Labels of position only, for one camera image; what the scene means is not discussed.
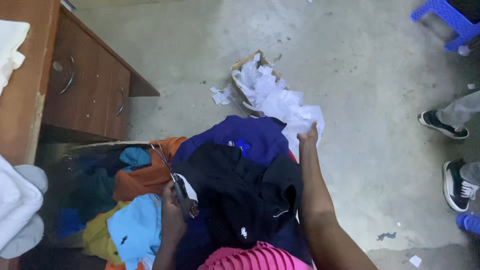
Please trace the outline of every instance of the foot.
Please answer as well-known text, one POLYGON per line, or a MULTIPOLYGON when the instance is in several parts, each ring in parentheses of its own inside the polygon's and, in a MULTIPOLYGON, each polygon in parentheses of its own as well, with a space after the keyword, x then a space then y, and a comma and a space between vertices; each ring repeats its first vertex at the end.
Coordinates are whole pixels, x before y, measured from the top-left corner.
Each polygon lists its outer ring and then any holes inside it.
POLYGON ((463 163, 447 161, 444 164, 444 195, 448 205, 455 211, 465 212, 470 200, 475 199, 479 186, 462 179, 460 168, 463 163))
POLYGON ((438 120, 436 113, 437 110, 429 110, 419 114, 418 119, 420 124, 437 129, 455 140, 463 140, 468 137, 468 129, 455 129, 452 126, 446 125, 438 120))

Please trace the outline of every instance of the pink shirt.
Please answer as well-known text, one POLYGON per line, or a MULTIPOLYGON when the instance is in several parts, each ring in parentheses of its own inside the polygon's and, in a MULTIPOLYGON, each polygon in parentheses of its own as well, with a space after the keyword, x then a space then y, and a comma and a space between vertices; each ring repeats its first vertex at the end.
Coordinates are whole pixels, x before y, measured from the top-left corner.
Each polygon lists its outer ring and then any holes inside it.
POLYGON ((251 249, 223 247, 208 257, 198 270, 311 270, 287 251, 265 242, 251 249))

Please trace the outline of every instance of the shoelace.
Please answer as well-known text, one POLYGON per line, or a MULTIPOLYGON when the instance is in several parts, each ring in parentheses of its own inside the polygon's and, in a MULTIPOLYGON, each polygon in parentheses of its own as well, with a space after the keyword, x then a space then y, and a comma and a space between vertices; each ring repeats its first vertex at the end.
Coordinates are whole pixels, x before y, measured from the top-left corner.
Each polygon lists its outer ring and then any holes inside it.
POLYGON ((461 197, 463 198, 470 198, 472 200, 475 199, 475 193, 479 189, 479 186, 470 184, 467 181, 462 182, 462 192, 460 194, 461 197))

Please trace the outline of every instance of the light blue polo shirt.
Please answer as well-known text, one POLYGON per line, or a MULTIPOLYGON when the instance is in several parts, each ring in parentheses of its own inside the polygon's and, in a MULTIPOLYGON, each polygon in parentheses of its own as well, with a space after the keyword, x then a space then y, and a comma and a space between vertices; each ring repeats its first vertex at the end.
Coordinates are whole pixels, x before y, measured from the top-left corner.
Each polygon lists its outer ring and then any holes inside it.
POLYGON ((108 232, 127 270, 143 260, 155 260, 162 231, 162 198, 145 194, 135 198, 107 220, 108 232))

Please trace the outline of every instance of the concrete floor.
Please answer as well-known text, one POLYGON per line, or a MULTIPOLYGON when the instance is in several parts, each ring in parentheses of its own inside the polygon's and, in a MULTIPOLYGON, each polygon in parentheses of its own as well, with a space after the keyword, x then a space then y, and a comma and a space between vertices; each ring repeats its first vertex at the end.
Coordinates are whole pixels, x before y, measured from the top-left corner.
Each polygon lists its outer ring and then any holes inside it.
POLYGON ((414 269, 405 260, 417 254, 420 269, 473 269, 441 168, 480 158, 479 125, 456 142, 421 126, 417 114, 480 85, 478 65, 447 54, 435 29, 411 22, 420 4, 165 0, 75 14, 161 93, 132 98, 130 139, 189 137, 241 115, 233 104, 216 106, 209 88, 226 85, 230 66, 261 49, 291 90, 322 108, 322 172, 342 227, 372 260, 414 269))

